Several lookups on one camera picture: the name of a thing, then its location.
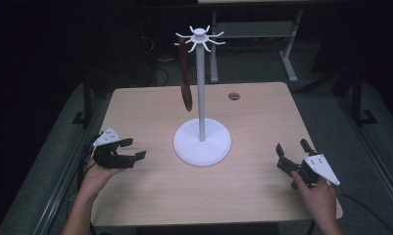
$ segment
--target table top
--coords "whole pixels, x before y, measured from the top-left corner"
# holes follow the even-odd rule
[[[180,87],[127,88],[114,92],[102,130],[113,127],[134,143],[119,154],[147,151],[134,168],[115,175],[92,211],[97,226],[179,225],[309,219],[292,179],[276,167],[275,146],[294,163],[313,146],[287,86],[282,82],[206,85],[206,118],[222,123],[232,145],[211,166],[194,166],[176,154],[177,129],[198,117],[183,105]],[[232,101],[228,94],[240,99]],[[338,204],[337,217],[343,211]]]

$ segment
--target stand base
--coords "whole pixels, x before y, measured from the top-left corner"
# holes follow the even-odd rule
[[[205,141],[199,140],[199,119],[184,123],[175,133],[174,149],[191,165],[213,165],[224,159],[230,150],[229,131],[220,122],[205,118]]]

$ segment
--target wire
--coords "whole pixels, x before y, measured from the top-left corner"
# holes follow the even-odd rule
[[[147,37],[147,36],[142,36],[141,39],[147,39],[147,40],[149,40],[149,41],[151,42],[151,47],[150,47],[150,49],[148,49],[148,51],[144,51],[144,53],[145,53],[146,55],[149,55],[150,52],[153,51],[153,49],[154,49],[154,40],[151,39],[151,37]]]
[[[83,179],[83,175],[86,173],[86,172],[83,172],[83,167],[84,167],[85,160],[86,160],[88,157],[90,157],[91,154],[92,154],[92,153],[89,153],[89,152],[88,152],[88,148],[89,148],[90,145],[98,138],[98,136],[99,136],[99,135],[94,136],[90,141],[86,142],[86,144],[83,146],[83,150],[82,150],[82,153],[81,153],[80,158],[79,158],[79,163],[78,163],[77,170],[76,170],[76,171],[73,173],[73,175],[71,176],[71,183],[70,183],[70,184],[72,184],[72,183],[74,182],[74,177],[75,177],[76,174],[77,174],[77,184],[76,184],[76,187],[73,189],[72,193],[71,193],[71,194],[69,195],[69,197],[67,198],[67,201],[68,201],[67,206],[66,206],[66,216],[67,216],[67,219],[68,219],[68,217],[69,217],[69,206],[70,206],[70,202],[71,202],[71,200],[72,200],[72,196],[75,194],[76,191],[79,190],[81,180]]]
[[[163,84],[160,84],[157,76],[155,74],[153,74],[154,75],[154,82],[156,83],[156,86],[165,86],[169,82],[170,76],[169,76],[169,73],[166,70],[163,70],[160,67],[155,67],[153,70],[150,70],[150,68],[147,68],[147,70],[148,71],[159,70],[159,71],[162,71],[162,72],[164,72],[166,74],[166,80],[165,80],[165,82],[163,82]]]
[[[89,171],[90,169],[92,169],[95,165],[96,165],[96,163],[94,163],[92,166],[90,166],[90,167],[83,173],[83,176],[85,176],[86,172]]]
[[[340,189],[340,194],[341,194],[343,197],[345,197],[345,198],[351,200],[352,202],[354,202],[354,203],[358,204],[359,206],[361,206],[362,208],[364,208],[364,209],[365,209],[367,212],[369,212],[372,216],[374,216],[376,219],[378,219],[379,222],[381,222],[381,223],[386,227],[386,229],[389,230],[389,232],[391,232],[391,233],[393,234],[393,229],[392,229],[392,228],[391,228],[391,227],[390,227],[381,217],[379,217],[373,210],[371,210],[369,207],[367,207],[365,204],[361,203],[361,202],[358,201],[357,199],[355,199],[355,198],[353,198],[353,197],[347,195],[347,194],[343,191],[342,187],[339,187],[339,189]]]

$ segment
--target stand hooks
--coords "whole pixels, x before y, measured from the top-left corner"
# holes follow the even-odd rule
[[[206,42],[209,41],[211,43],[214,43],[216,45],[223,45],[224,42],[216,42],[212,39],[210,39],[211,37],[219,37],[223,34],[223,32],[217,34],[217,35],[207,35],[206,33],[209,31],[210,26],[208,25],[208,27],[206,29],[203,28],[196,28],[193,29],[192,26],[190,26],[190,31],[193,32],[193,35],[190,36],[183,36],[180,35],[178,33],[176,33],[175,35],[181,37],[181,38],[190,38],[189,40],[187,40],[185,43],[189,43],[189,42],[193,42],[193,46],[190,49],[190,51],[188,51],[188,53],[192,52],[195,48],[197,44],[203,44],[203,46],[205,47],[205,50],[207,50],[208,52],[211,52],[211,50],[209,50],[208,46],[206,45]]]

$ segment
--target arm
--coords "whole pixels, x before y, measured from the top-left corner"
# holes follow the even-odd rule
[[[303,202],[321,233],[324,235],[343,234],[336,220],[336,193],[326,183],[326,180],[320,177],[318,185],[310,189],[304,183],[299,173],[293,171],[291,172],[291,176],[293,176],[294,181],[297,183],[300,194],[303,197]]]
[[[103,168],[93,160],[89,161],[87,167],[91,169],[83,178],[62,234],[89,234],[93,202],[111,177],[123,171],[119,168]]]

